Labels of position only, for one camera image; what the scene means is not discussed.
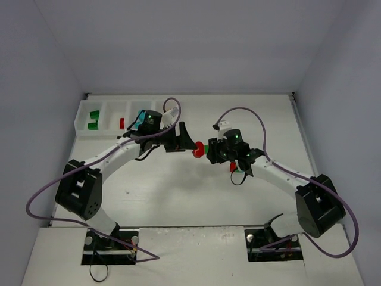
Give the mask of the red round lego brick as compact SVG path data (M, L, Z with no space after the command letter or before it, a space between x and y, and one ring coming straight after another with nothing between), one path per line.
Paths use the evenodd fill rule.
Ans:
M201 141L195 143L196 148L192 151L192 154L195 158L201 158L205 155L205 147Z

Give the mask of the cyan lego brick stack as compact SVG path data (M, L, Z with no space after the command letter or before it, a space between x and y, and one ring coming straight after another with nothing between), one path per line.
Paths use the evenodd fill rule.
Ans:
M133 125L133 127L134 127L135 129L137 129L137 128L140 126L141 123L142 123L141 121L138 121L138 122L136 122L136 123Z

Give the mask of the cyan round lego brick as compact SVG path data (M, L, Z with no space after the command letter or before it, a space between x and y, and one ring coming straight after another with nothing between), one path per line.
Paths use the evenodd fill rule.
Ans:
M145 114L146 114L146 110L140 110L138 113L138 120L141 122L144 121Z

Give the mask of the green stepped lego brick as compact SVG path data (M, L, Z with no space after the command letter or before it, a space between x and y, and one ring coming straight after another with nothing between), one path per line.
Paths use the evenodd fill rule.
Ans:
M87 124L87 129L88 130L98 130L99 129L98 122L97 121L89 122Z

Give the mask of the green lego brick stack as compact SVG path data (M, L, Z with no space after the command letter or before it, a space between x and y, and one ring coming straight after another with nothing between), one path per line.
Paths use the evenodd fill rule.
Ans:
M96 120L96 121L99 120L99 115L100 115L99 110L94 110L94 111L91 111L91 112L89 113L90 119L92 119L92 120Z

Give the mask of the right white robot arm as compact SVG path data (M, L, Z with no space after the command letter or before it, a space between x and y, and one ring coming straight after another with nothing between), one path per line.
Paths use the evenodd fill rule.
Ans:
M278 238L301 233L319 238L346 215L343 204L325 190L336 192L328 176L307 177L296 171L280 170L265 157L263 150L244 142L239 129L209 139L207 159L212 164L234 163L244 178L262 179L295 200L295 212L279 214L266 224Z

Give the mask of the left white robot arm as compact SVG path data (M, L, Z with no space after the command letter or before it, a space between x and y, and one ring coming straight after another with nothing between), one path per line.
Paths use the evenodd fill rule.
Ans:
M119 224L101 207L103 183L126 163L139 159L142 154L149 154L155 147L162 146L168 153L195 150L196 143L190 138L185 123L176 122L176 114L175 108L163 114L147 110L136 130L127 129L103 153L85 161L69 161L55 202L76 214L88 227L104 236L117 237Z

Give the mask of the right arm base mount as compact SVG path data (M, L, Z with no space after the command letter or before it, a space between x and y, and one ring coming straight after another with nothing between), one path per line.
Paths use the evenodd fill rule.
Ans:
M267 228L244 229L249 262L288 262L304 259L297 236L282 241Z

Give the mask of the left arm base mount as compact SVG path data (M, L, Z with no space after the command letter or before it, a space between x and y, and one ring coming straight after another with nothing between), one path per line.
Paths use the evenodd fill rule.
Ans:
M138 251L87 230L82 253L82 266L135 265Z

